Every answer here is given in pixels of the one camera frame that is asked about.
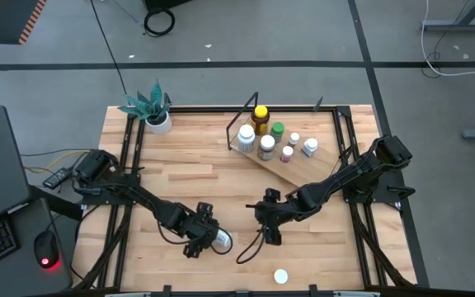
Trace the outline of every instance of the white flower pot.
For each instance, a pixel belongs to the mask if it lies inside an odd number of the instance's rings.
[[[146,124],[149,126],[149,129],[154,133],[158,135],[164,135],[170,132],[172,129],[172,118],[170,117],[170,114],[166,112],[166,119],[159,125],[151,125],[149,124],[149,121],[146,120]]]

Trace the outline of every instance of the computer mouse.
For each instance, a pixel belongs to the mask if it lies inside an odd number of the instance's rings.
[[[51,268],[59,258],[56,236],[49,230],[38,234],[34,240],[34,254],[36,261],[44,269]]]

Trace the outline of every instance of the gray floor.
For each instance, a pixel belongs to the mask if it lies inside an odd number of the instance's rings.
[[[341,0],[195,0],[173,10],[176,28],[160,39],[142,35],[111,0],[95,2],[119,62],[362,60]],[[117,2],[143,18],[140,0]],[[424,1],[356,3],[374,61],[422,61]],[[453,19],[463,3],[432,0],[430,18]],[[154,22],[162,26],[166,19]],[[427,46],[438,37],[429,34]],[[448,34],[440,52],[445,61],[475,60],[475,35]],[[49,0],[26,45],[0,45],[0,64],[110,61],[88,0]],[[429,79],[419,69],[376,74],[392,132],[414,155],[404,175],[417,189],[411,202],[430,284],[475,290],[475,143],[460,138],[462,129],[475,128],[475,76]],[[362,68],[140,69],[122,75],[132,94],[147,92],[158,78],[176,104],[238,104],[254,91],[266,103],[314,103],[320,96],[324,104],[373,103]],[[95,148],[106,107],[124,103],[122,94],[114,70],[0,72],[0,104],[9,110],[23,153]],[[42,178],[30,175],[31,183]],[[70,192],[62,195],[77,200]]]

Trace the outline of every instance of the small white lid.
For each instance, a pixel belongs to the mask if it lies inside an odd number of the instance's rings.
[[[307,146],[309,149],[315,149],[318,147],[318,140],[314,138],[307,139],[305,141],[305,146]]]
[[[276,283],[283,285],[287,282],[288,279],[289,275],[287,274],[287,271],[283,269],[278,269],[274,272],[274,280],[276,281]]]
[[[296,132],[293,132],[293,133],[290,134],[290,141],[298,142],[299,139],[300,139],[300,134],[298,134]]]
[[[281,153],[286,157],[292,156],[293,152],[294,152],[294,150],[290,146],[284,147],[284,149],[282,149],[282,151],[281,151]]]
[[[263,149],[272,149],[274,147],[275,141],[274,137],[270,135],[265,135],[261,137],[261,147]]]
[[[251,125],[243,125],[239,128],[239,135],[244,139],[249,139],[254,135],[254,128]]]

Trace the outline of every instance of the wooden tabletop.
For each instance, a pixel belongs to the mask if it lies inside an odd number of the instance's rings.
[[[351,112],[362,153],[379,137],[379,131],[372,106],[351,106]],[[264,245],[252,261],[236,264],[236,257],[254,239],[259,227],[254,210],[245,208],[245,204],[261,200],[267,187],[284,194],[295,186],[240,153],[228,151],[225,127],[234,116],[235,113],[223,112],[172,114],[169,134],[155,135],[145,130],[140,160],[145,167],[141,185],[156,196],[181,202],[193,210],[200,201],[212,204],[214,217],[233,236],[233,250],[220,256],[209,249],[198,259],[187,259],[182,246],[162,240],[150,211],[136,205],[129,227],[122,290],[162,291],[164,285],[171,285],[174,291],[308,290],[310,284],[316,284],[319,290],[362,289],[349,207],[340,193],[311,218],[283,224],[281,246]],[[273,113],[271,120],[284,122],[302,139],[317,138],[321,148],[338,156],[330,113]],[[101,149],[120,156],[125,122],[124,113],[114,106],[108,108]],[[132,143],[136,130],[134,125]],[[133,151],[132,144],[129,158]],[[109,206],[101,206],[82,222],[73,259],[73,267],[81,275],[89,271],[102,252],[109,212]],[[381,248],[403,276],[415,282],[399,213],[387,205],[374,205],[373,213]],[[368,248],[366,251],[375,283],[373,257]],[[108,284],[112,283],[115,259],[114,254]],[[279,268],[289,274],[284,285],[274,281],[274,272]]]

